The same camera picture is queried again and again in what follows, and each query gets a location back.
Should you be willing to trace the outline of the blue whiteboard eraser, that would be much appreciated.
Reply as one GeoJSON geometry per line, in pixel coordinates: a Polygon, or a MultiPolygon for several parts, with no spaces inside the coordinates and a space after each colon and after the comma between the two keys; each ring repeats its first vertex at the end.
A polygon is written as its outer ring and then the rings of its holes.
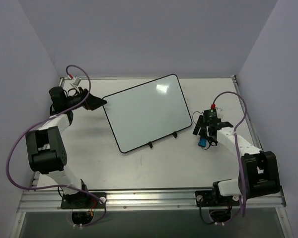
{"type": "Polygon", "coordinates": [[[200,137],[200,140],[198,142],[198,145],[202,148],[205,148],[207,146],[207,139],[200,137]]]}

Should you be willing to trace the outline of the white whiteboard black frame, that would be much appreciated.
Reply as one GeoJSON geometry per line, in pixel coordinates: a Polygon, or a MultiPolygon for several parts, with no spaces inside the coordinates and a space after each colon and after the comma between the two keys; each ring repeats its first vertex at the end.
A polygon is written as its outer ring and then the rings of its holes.
{"type": "Polygon", "coordinates": [[[121,153],[127,154],[189,128],[181,84],[170,74],[103,97],[105,115],[121,153]]]}

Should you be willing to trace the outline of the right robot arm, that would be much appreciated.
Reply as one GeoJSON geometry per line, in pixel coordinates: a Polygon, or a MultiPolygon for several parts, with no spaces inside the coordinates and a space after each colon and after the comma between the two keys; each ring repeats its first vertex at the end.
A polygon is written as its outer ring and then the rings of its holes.
{"type": "Polygon", "coordinates": [[[250,199],[280,192],[276,155],[237,134],[230,122],[222,121],[216,109],[205,110],[199,115],[193,134],[200,137],[198,145],[202,149],[221,144],[238,159],[238,178],[213,183],[210,194],[215,204],[223,204],[229,196],[250,199]]]}

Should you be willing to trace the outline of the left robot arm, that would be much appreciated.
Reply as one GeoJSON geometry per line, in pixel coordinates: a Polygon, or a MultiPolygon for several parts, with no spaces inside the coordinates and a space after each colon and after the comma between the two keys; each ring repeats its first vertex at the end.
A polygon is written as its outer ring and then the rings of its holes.
{"type": "Polygon", "coordinates": [[[84,208],[90,203],[88,188],[67,166],[68,157],[61,134],[72,125],[73,110],[82,107],[94,111],[107,101],[81,87],[68,96],[61,86],[57,86],[49,90],[49,95],[52,100],[49,120],[25,136],[29,166],[32,171],[52,178],[57,185],[63,185],[65,196],[73,197],[73,203],[84,208]]]}

